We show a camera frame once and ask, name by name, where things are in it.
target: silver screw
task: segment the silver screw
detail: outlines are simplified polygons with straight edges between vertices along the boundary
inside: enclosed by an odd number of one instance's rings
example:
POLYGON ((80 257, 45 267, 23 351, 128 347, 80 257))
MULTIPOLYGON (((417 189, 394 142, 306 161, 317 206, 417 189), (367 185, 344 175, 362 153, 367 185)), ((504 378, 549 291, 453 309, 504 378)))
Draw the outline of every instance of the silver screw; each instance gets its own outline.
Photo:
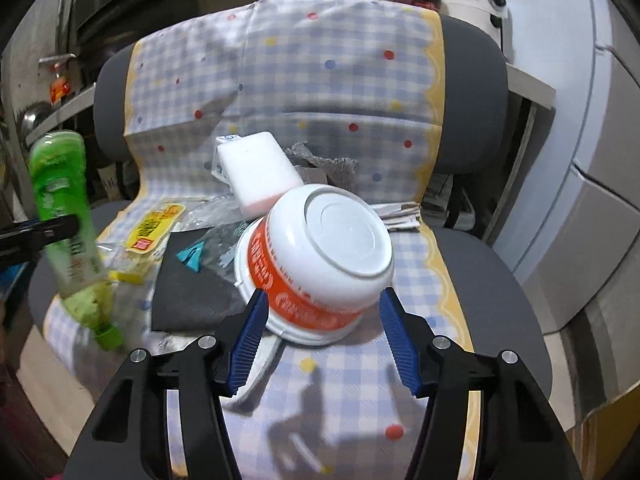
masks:
POLYGON ((449 341, 449 339, 447 339, 443 335, 437 335, 436 337, 434 337, 432 343, 436 348, 439 348, 440 350, 446 350, 451 346, 451 341, 449 341))
POLYGON ((512 352, 511 350, 505 350, 504 352, 502 352, 502 354, 500 354, 500 357, 502 357, 502 360, 505 363, 508 363, 510 365, 518 362, 518 355, 516 354, 516 352, 512 352))
POLYGON ((139 363, 140 361, 144 361, 146 358, 146 352, 142 348, 138 348, 131 352, 129 359, 131 359, 135 363, 139 363))
POLYGON ((198 346, 200 348, 204 348, 205 350, 207 348, 211 348, 215 344, 216 344, 216 338, 213 337, 212 335, 204 335, 198 340, 198 346))

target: checkered tablecloth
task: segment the checkered tablecloth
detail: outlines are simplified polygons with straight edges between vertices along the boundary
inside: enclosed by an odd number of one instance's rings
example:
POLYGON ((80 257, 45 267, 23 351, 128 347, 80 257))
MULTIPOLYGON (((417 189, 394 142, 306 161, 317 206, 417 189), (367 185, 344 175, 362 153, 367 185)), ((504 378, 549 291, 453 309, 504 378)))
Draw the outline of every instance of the checkered tablecloth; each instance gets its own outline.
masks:
MULTIPOLYGON (((283 146, 358 161, 355 191, 369 203, 419 198, 433 169, 444 106, 440 20, 372 0, 261 0, 179 23, 141 40, 127 80, 126 138, 141 173, 137 200, 101 239, 121 243, 163 198, 228 192, 210 176, 212 140, 269 130, 283 146)), ((472 349, 433 234, 392 234, 394 287, 435 333, 472 349)), ((128 348, 180 349, 190 338, 151 332, 157 269, 144 286, 119 284, 114 322, 128 348)), ((46 339, 98 395, 123 356, 101 352, 54 300, 46 339)), ((328 348, 286 345, 263 392, 226 412, 246 480, 404 478, 426 402, 398 377, 376 311, 328 348), (313 372, 300 362, 311 358, 313 372), (404 427, 387 440, 385 429, 404 427)), ((472 402, 460 478, 477 445, 472 402)), ((168 396, 174 469, 184 471, 177 393, 168 396)))

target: green bottle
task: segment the green bottle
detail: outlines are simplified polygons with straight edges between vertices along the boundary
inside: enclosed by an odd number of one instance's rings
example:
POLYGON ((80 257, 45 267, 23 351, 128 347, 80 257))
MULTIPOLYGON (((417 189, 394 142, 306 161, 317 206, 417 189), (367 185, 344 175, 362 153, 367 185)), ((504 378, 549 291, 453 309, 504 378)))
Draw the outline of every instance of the green bottle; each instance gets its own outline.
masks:
POLYGON ((31 178, 41 220, 75 214, 78 234, 46 247, 60 299, 78 323, 89 327, 104 350, 123 343, 111 324, 113 291, 95 245, 84 170, 84 140, 75 132, 54 132, 31 149, 31 178))

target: chair backrest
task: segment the chair backrest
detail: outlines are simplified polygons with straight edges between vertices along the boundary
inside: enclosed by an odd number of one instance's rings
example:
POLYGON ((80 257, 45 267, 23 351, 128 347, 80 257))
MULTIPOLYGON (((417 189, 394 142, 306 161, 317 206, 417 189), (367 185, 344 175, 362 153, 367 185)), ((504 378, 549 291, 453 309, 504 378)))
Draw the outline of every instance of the chair backrest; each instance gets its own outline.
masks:
MULTIPOLYGON (((508 99, 506 64, 498 46, 473 25, 442 16, 442 33, 446 97, 435 171, 471 173, 489 164, 500 145, 508 99)), ((97 140, 113 160, 130 156, 123 131, 133 47, 124 48, 105 63, 95 91, 97 140)))

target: teal triangle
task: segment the teal triangle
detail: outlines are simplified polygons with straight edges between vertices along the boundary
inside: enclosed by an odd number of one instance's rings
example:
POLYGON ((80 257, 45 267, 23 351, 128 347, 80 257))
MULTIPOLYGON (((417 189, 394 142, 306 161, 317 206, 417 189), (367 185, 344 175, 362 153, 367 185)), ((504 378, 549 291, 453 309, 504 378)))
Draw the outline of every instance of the teal triangle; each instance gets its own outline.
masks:
POLYGON ((184 263, 188 269, 193 272, 200 272, 200 259, 202 257, 202 250, 204 248, 204 242, 192 245, 183 251, 180 251, 177 256, 178 259, 184 263))

